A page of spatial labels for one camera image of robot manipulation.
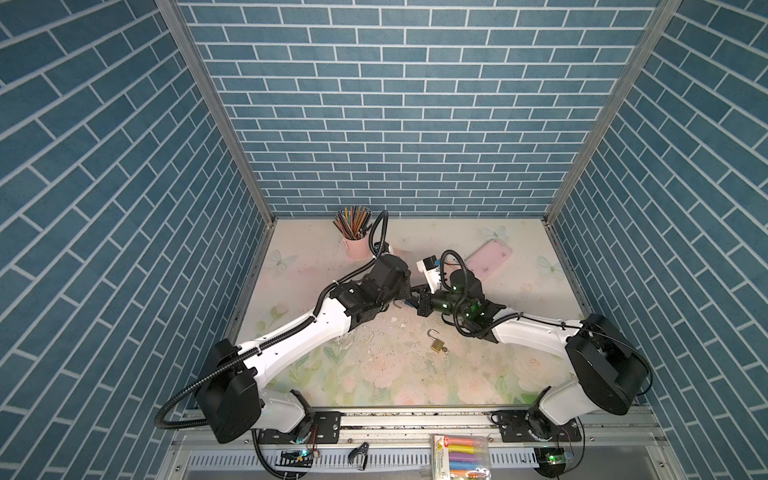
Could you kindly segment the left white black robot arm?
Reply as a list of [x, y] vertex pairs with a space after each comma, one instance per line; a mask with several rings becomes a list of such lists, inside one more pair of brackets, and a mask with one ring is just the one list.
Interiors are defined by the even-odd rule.
[[373, 223], [377, 241], [370, 260], [331, 282], [312, 310], [260, 338], [234, 345], [224, 339], [209, 351], [196, 381], [162, 405], [154, 419], [159, 430], [207, 426], [221, 444], [249, 430], [273, 430], [300, 443], [316, 428], [316, 412], [297, 390], [280, 393], [269, 383], [293, 363], [374, 320], [396, 300], [409, 297], [408, 265], [391, 253], [385, 234], [389, 215]]

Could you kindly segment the blue padlock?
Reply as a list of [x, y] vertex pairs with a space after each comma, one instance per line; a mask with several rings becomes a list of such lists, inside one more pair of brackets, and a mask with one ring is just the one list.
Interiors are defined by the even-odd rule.
[[403, 308], [417, 309], [418, 308], [418, 300], [415, 297], [411, 297], [411, 298], [403, 299], [403, 300], [395, 300], [393, 302], [393, 305], [396, 308], [399, 308], [399, 309], [403, 309]]

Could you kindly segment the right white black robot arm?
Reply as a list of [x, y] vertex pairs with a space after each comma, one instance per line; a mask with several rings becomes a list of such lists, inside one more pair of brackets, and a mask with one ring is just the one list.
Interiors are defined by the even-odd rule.
[[546, 385], [525, 414], [540, 439], [596, 410], [625, 415], [653, 384], [644, 355], [603, 315], [554, 319], [495, 303], [453, 250], [419, 260], [417, 269], [427, 280], [414, 290], [420, 316], [438, 312], [465, 338], [527, 347], [569, 362], [571, 378]]

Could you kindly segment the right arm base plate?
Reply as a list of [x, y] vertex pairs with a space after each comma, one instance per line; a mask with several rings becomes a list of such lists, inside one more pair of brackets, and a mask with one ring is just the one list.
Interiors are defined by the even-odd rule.
[[498, 410], [489, 420], [499, 429], [505, 443], [557, 442], [575, 443], [583, 439], [579, 423], [572, 419], [557, 425], [538, 411], [530, 409]]

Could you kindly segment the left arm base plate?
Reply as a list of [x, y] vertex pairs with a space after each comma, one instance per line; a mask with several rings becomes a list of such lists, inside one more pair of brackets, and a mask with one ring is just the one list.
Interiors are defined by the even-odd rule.
[[308, 414], [288, 433], [276, 429], [260, 430], [257, 440], [267, 445], [337, 444], [341, 430], [340, 411], [315, 411]]

